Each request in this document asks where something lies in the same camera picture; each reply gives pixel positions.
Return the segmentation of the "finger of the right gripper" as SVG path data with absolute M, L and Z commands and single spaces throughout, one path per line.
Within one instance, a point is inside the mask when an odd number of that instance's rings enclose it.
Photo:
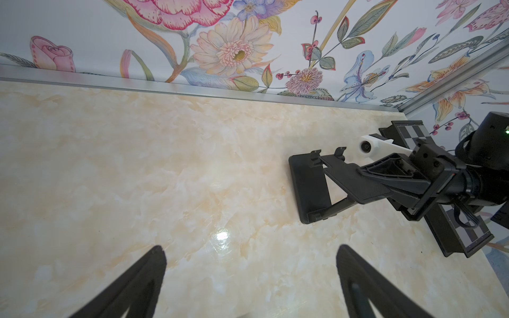
M 421 179 L 421 172 L 405 154 L 393 153 L 384 158 L 359 167 L 362 176 L 370 178 Z
M 422 189 L 390 187 L 387 200 L 408 221 L 419 221 L 437 204 L 439 196 L 440 193 L 429 186 Z

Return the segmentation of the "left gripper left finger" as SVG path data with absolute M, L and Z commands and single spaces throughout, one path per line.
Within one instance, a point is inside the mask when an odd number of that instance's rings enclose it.
M 152 247 L 72 317 L 153 317 L 166 264 L 163 248 Z

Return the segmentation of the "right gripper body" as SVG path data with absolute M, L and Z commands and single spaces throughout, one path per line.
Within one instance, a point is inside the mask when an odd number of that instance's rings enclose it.
M 477 205 L 481 175 L 476 168 L 446 152 L 433 142 L 418 139 L 409 156 L 409 173 L 416 180 L 409 192 L 416 199 L 411 211 L 428 211 L 432 205 Z

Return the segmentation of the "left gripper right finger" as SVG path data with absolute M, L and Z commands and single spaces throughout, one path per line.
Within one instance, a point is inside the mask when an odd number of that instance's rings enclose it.
M 341 245 L 336 267 L 350 317 L 430 317 L 417 303 L 372 267 L 350 246 Z

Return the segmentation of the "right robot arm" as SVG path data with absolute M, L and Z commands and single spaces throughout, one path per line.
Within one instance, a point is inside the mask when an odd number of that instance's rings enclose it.
M 439 205 L 450 205 L 460 225 L 475 228 L 477 213 L 508 202 L 508 114 L 490 112 L 450 154 L 424 139 L 411 155 L 392 153 L 359 169 L 362 176 L 386 186 L 388 200 L 410 221 Z

